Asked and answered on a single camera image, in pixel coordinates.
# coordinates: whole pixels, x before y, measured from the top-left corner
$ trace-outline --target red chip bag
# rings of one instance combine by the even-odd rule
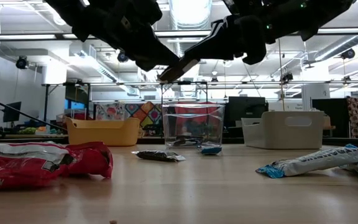
[[[0,189],[46,186],[72,160],[57,144],[0,144]]]
[[[74,161],[68,166],[68,174],[93,174],[111,178],[112,155],[103,142],[88,142],[67,146]]]

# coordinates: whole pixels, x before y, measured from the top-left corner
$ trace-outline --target transparent bin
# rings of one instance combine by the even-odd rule
[[[222,145],[224,105],[162,105],[162,114],[167,148]]]

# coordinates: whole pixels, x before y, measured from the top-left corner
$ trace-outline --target wooden table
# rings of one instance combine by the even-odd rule
[[[0,223],[357,223],[358,176],[341,169],[269,179],[256,168],[312,151],[225,146],[222,156],[177,150],[179,163],[111,148],[112,180],[62,179],[36,191],[0,192]]]

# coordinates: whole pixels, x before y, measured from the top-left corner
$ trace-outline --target light fixture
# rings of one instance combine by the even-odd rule
[[[168,39],[168,43],[198,43],[201,39]]]
[[[0,40],[48,40],[56,39],[54,34],[0,35]]]
[[[358,27],[348,28],[320,28],[318,34],[356,34]]]
[[[172,30],[172,31],[156,31],[155,35],[157,37],[206,37],[209,35],[210,30]]]
[[[43,4],[42,1],[26,1],[29,4]],[[17,4],[23,4],[23,1],[17,0],[17,1],[0,1],[0,5],[17,5]]]
[[[77,36],[74,34],[63,34],[65,39],[77,39]]]
[[[88,0],[81,0],[81,2],[85,5],[85,6],[89,6],[90,2]]]

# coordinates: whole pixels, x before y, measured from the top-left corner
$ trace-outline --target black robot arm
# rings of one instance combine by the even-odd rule
[[[247,54],[244,63],[260,62],[266,44],[294,32],[306,41],[356,0],[223,1],[232,15],[213,22],[210,35],[179,59],[151,27],[162,17],[156,0],[89,0],[89,6],[80,0],[46,0],[80,40],[93,35],[146,71],[169,65],[159,78],[163,82],[175,81],[202,58],[233,60]]]
[[[151,27],[162,17],[155,0],[46,0],[81,41],[89,35],[125,51],[143,70],[179,61],[155,36]]]
[[[299,32],[303,41],[348,10],[355,0],[223,0],[232,15],[212,23],[212,31],[192,46],[174,66],[160,76],[173,82],[202,58],[233,60],[255,64],[266,55],[266,44]]]

